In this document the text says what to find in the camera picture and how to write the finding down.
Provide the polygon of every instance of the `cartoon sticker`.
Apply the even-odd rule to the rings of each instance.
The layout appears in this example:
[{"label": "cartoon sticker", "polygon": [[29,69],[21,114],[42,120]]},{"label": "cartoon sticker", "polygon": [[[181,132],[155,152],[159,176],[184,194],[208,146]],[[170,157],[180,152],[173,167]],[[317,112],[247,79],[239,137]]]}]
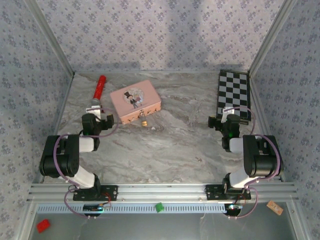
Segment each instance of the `cartoon sticker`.
[{"label": "cartoon sticker", "polygon": [[144,101],[144,92],[138,87],[131,87],[123,94],[124,101],[128,104],[132,104],[133,108],[138,108],[138,104],[142,106]]}]

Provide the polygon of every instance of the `pink jewelry box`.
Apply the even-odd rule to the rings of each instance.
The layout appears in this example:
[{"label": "pink jewelry box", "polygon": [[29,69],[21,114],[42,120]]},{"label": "pink jewelry box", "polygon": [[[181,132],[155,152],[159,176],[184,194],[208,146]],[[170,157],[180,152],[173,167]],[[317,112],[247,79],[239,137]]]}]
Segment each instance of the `pink jewelry box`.
[{"label": "pink jewelry box", "polygon": [[113,91],[110,97],[122,124],[161,109],[161,98],[149,80]]}]

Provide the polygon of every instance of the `green lego brick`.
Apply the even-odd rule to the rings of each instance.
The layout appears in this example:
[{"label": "green lego brick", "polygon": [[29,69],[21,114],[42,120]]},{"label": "green lego brick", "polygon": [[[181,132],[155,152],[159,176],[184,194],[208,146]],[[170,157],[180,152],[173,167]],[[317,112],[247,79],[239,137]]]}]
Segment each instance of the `green lego brick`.
[{"label": "green lego brick", "polygon": [[158,204],[155,205],[155,210],[156,210],[157,213],[160,213],[163,210],[165,210],[165,207],[162,205],[161,202],[159,202]]}]

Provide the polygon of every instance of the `red lego brick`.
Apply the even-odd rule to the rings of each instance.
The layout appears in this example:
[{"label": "red lego brick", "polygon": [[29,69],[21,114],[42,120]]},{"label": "red lego brick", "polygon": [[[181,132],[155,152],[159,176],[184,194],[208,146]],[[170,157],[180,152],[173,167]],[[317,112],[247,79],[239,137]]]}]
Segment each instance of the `red lego brick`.
[{"label": "red lego brick", "polygon": [[44,230],[46,230],[48,227],[50,227],[50,222],[48,219],[44,219],[43,221],[39,222],[36,225],[36,229],[38,230],[38,233],[42,233]]}]

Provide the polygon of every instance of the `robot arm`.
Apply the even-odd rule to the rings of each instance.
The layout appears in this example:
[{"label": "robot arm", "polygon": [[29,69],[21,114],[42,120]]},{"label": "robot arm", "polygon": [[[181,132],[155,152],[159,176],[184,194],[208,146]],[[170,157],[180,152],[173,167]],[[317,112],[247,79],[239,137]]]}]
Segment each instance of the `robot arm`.
[{"label": "robot arm", "polygon": [[[223,111],[221,119],[209,117],[209,128],[215,128],[222,133],[222,147],[226,152],[243,153],[243,166],[236,172],[228,173],[222,180],[222,187],[219,185],[207,185],[207,198],[214,196],[216,200],[234,200],[237,196],[244,194],[245,185],[250,181],[262,177],[267,178],[274,174],[277,167],[277,157],[274,149],[262,137],[254,135],[240,135],[241,118],[233,114],[232,109]],[[276,150],[279,152],[276,138],[267,135]],[[282,158],[280,158],[280,168],[276,175],[284,170]]]},{"label": "robot arm", "polygon": [[[98,137],[102,130],[112,128],[114,118],[108,115],[106,120],[101,120],[96,114],[87,113],[82,116],[82,133],[68,135],[59,142],[56,159],[63,175],[72,182],[79,185],[80,189],[98,189],[100,181],[98,177],[86,171],[79,163],[79,153],[93,152],[99,147],[100,140]],[[39,170],[43,176],[51,178],[61,178],[54,163],[54,146],[59,135],[48,136],[43,154],[41,157]]]}]

